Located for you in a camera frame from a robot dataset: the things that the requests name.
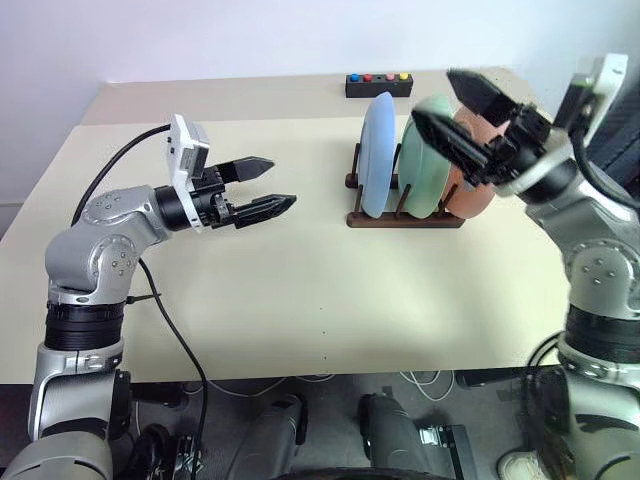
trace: black box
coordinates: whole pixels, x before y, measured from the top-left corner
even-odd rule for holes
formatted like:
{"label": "black box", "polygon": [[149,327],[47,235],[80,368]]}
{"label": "black box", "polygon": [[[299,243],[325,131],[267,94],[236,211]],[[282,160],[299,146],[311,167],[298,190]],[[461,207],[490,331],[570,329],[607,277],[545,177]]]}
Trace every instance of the black box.
{"label": "black box", "polygon": [[382,92],[389,92],[392,97],[411,95],[413,87],[411,75],[408,75],[406,80],[400,80],[400,75],[397,73],[393,75],[392,80],[387,79],[387,74],[384,73],[358,75],[357,80],[355,75],[347,75],[345,78],[344,90],[347,98],[373,98]]}

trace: floor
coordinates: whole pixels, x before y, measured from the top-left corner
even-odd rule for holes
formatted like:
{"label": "floor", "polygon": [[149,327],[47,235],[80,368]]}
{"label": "floor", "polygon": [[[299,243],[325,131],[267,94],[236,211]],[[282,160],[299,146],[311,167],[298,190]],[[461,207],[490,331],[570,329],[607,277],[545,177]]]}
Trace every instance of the floor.
{"label": "floor", "polygon": [[[416,372],[416,375],[420,381],[432,377],[429,372]],[[450,375],[450,372],[443,372],[435,384],[424,389],[432,396],[442,394],[448,387]],[[218,384],[235,392],[253,393],[272,385],[276,380],[238,380]],[[196,389],[197,384],[191,383],[186,387]],[[298,450],[294,470],[369,466],[359,432],[358,401],[362,395],[381,392],[383,388],[387,392],[391,388],[393,396],[418,425],[465,425],[479,479],[497,478],[497,460],[505,452],[518,447],[522,441],[516,422],[517,380],[472,388],[462,388],[456,384],[445,400],[434,403],[424,398],[415,385],[397,373],[336,375],[328,381],[315,383],[289,378],[257,398],[238,398],[210,388],[203,439],[206,468],[203,478],[224,478],[251,421],[283,393],[302,393],[309,404],[307,441]],[[28,385],[0,385],[0,466],[6,466],[28,443],[26,419],[29,393]],[[148,423],[157,422],[172,433],[192,433],[200,412],[200,397],[200,394],[190,396],[186,407],[178,411],[141,402],[138,406],[139,425],[144,428]],[[135,437],[135,409],[131,433]],[[122,461],[130,445],[131,440],[127,436],[112,443],[116,465]],[[432,473],[453,477],[450,464],[444,460],[446,455],[441,458],[441,462],[432,462]]]}

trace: white wall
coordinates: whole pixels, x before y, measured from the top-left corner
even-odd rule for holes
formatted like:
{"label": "white wall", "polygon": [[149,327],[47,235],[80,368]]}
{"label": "white wall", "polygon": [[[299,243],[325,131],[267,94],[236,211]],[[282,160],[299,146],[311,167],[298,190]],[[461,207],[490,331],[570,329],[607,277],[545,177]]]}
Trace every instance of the white wall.
{"label": "white wall", "polygon": [[21,206],[22,204],[20,203],[0,205],[0,238],[2,238],[4,232],[9,228],[9,225],[11,225]]}
{"label": "white wall", "polygon": [[584,55],[638,72],[639,21],[636,0],[0,0],[0,204],[102,82],[507,65],[554,111]]}

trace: blue plate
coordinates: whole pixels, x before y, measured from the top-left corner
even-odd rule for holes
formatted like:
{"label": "blue plate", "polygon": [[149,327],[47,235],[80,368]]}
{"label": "blue plate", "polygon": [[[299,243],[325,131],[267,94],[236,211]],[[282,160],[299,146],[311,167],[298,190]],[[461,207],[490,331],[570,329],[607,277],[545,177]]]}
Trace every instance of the blue plate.
{"label": "blue plate", "polygon": [[395,108],[389,92],[373,99],[364,116],[358,157],[362,210],[373,218],[382,215],[389,196],[395,152]]}

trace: green plate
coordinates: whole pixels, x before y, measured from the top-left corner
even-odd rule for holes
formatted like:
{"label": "green plate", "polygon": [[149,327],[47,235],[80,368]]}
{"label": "green plate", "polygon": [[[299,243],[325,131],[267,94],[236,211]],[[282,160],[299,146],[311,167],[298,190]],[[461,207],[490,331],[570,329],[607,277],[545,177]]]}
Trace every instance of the green plate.
{"label": "green plate", "polygon": [[[415,106],[440,115],[453,116],[449,100],[444,95],[425,98]],[[398,186],[402,193],[407,185],[411,191],[404,209],[416,218],[426,218],[438,207],[449,176],[449,162],[422,141],[413,118],[409,116],[402,136],[398,157]]]}

